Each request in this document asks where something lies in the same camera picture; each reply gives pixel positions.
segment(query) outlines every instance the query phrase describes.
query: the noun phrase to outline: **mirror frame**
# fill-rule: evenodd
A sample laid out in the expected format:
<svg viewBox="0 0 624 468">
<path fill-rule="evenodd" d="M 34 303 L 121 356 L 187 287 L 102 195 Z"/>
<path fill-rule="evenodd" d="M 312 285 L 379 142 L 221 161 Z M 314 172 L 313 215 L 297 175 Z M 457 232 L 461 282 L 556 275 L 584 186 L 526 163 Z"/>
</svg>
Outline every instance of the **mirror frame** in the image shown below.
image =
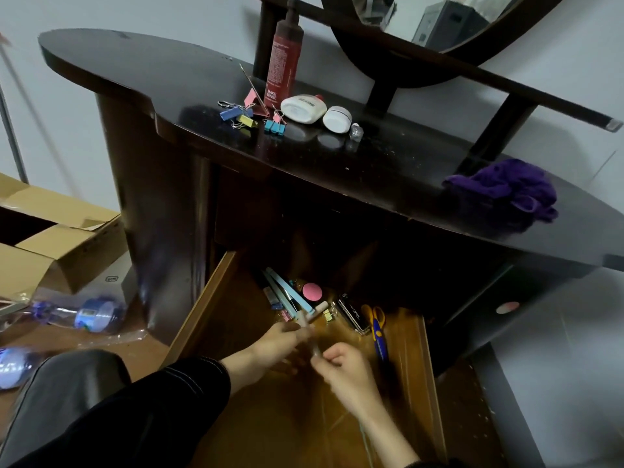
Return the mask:
<svg viewBox="0 0 624 468">
<path fill-rule="evenodd" d="M 321 0 L 323 8 L 359 20 L 353 0 Z M 562 0 L 518 0 L 516 5 L 476 36 L 443 51 L 472 65 L 480 65 L 517 40 Z M 333 29 L 338 44 L 353 64 L 368 77 L 383 84 L 383 90 L 418 88 L 440 84 L 455 74 L 418 60 L 407 59 L 362 39 Z"/>
</svg>

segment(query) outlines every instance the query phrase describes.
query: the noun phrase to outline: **pink round object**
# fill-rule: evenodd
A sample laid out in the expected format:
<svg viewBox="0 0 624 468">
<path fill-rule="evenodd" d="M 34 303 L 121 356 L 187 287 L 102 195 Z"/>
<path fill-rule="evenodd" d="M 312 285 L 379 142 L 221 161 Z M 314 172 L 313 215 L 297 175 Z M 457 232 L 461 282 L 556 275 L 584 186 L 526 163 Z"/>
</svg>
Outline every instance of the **pink round object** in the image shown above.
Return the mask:
<svg viewBox="0 0 624 468">
<path fill-rule="evenodd" d="M 316 302 L 323 297 L 323 290 L 315 283 L 308 283 L 303 286 L 303 296 L 309 301 Z"/>
</svg>

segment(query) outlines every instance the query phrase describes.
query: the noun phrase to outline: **cardboard box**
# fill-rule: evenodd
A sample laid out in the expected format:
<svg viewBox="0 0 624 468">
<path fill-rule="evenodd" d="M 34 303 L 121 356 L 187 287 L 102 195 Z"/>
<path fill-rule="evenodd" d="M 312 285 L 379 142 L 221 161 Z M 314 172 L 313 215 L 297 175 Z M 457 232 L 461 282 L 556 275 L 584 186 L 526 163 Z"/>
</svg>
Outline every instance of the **cardboard box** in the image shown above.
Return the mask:
<svg viewBox="0 0 624 468">
<path fill-rule="evenodd" d="M 0 174 L 0 301 L 74 294 L 126 251 L 118 212 Z"/>
<path fill-rule="evenodd" d="M 39 287 L 33 296 L 36 301 L 52 302 L 61 307 L 80 307 L 88 299 L 107 298 L 129 306 L 137 295 L 137 274 L 132 267 L 130 253 L 125 252 L 98 277 L 76 294 Z"/>
</svg>

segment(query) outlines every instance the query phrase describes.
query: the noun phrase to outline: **purple cloth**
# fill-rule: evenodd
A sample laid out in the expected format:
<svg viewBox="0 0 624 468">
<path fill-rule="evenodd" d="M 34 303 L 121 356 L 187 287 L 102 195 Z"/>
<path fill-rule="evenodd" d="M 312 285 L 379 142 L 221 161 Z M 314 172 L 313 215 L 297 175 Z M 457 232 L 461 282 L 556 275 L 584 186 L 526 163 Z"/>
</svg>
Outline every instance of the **purple cloth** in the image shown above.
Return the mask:
<svg viewBox="0 0 624 468">
<path fill-rule="evenodd" d="M 537 220 L 553 221 L 559 215 L 552 207 L 557 201 L 557 192 L 546 173 L 519 159 L 491 164 L 472 177 L 448 176 L 445 181 L 493 200 L 507 199 Z"/>
</svg>

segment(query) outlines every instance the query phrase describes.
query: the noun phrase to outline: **blue scissors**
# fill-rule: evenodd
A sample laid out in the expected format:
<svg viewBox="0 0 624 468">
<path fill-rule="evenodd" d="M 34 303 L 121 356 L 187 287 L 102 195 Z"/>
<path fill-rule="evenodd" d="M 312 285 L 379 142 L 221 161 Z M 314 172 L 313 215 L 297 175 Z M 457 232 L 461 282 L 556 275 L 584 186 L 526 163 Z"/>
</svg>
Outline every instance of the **blue scissors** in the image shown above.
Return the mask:
<svg viewBox="0 0 624 468">
<path fill-rule="evenodd" d="M 388 350 L 386 346 L 386 339 L 381 331 L 386 324 L 386 314 L 381 307 L 374 307 L 371 309 L 368 305 L 362 306 L 362 313 L 366 316 L 367 320 L 371 324 L 372 339 L 375 342 L 375 350 L 381 361 L 388 361 Z"/>
</svg>

